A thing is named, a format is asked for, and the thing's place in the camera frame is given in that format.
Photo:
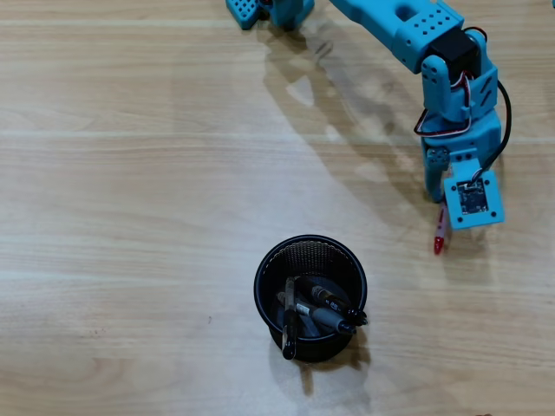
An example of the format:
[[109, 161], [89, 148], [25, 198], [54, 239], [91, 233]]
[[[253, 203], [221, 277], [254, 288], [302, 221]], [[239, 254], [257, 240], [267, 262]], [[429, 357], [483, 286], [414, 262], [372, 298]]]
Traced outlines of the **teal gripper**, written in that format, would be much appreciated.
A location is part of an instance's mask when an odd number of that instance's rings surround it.
[[488, 158], [501, 142], [500, 117], [493, 110], [480, 119], [473, 119], [470, 129], [461, 134], [421, 140], [425, 187], [435, 202], [443, 200], [442, 176], [450, 166], [450, 152], [476, 148], [480, 166], [488, 170]]

